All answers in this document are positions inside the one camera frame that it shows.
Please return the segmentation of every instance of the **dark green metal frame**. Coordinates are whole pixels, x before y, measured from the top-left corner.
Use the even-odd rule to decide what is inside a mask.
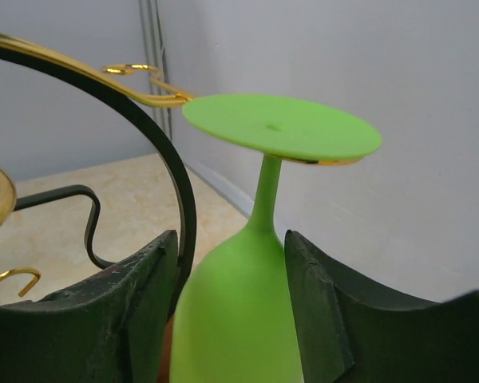
[[[181,222],[179,248],[176,232],[167,231],[112,264],[92,252],[100,208],[92,190],[73,185],[19,199],[16,210],[71,195],[90,197],[85,244],[94,264],[105,269],[39,302],[0,306],[0,382],[153,382],[165,326],[192,269],[196,245],[195,199],[183,161],[158,125],[124,94],[29,54],[0,48],[0,59],[79,88],[141,131],[172,178]]]
[[[9,49],[0,48],[0,59],[55,77],[97,98],[133,124],[156,148],[172,178],[180,209],[179,277],[172,298],[170,312],[173,313],[179,294],[192,269],[197,218],[195,198],[188,173],[170,139],[133,101],[99,81],[50,61]]]

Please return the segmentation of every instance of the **white wall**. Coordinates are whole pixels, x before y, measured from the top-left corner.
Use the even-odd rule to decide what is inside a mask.
[[[97,69],[145,62],[137,0],[0,0],[0,32]],[[149,92],[146,76],[119,78]],[[152,152],[100,101],[59,80],[0,61],[0,166],[16,180]]]
[[[160,0],[160,13],[172,83],[307,98],[384,136],[350,167],[285,164],[281,222],[410,294],[479,287],[479,0]],[[253,197],[260,155],[179,113],[173,135],[212,182],[225,185],[209,169]]]

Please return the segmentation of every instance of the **green wine glass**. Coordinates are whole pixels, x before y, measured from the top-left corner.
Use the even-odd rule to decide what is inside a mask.
[[[183,114],[196,128],[264,158],[247,225],[204,258],[181,293],[170,381],[300,383],[283,245],[273,224],[282,160],[351,164],[375,152],[382,138],[355,116],[289,97],[201,97]]]

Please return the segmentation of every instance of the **beige countertop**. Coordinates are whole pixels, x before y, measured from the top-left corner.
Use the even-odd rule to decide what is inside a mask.
[[[197,176],[190,174],[197,207],[198,263],[217,244],[235,234],[246,219]],[[94,252],[121,260],[180,220],[171,178],[158,155],[61,173],[18,183],[18,196],[71,184],[92,188],[101,201]],[[31,279],[15,275],[0,283],[0,304],[36,300],[99,271],[88,259],[83,238],[90,199],[70,199],[15,212],[0,227],[0,273],[15,267],[35,267],[41,280],[24,297],[18,292]]]

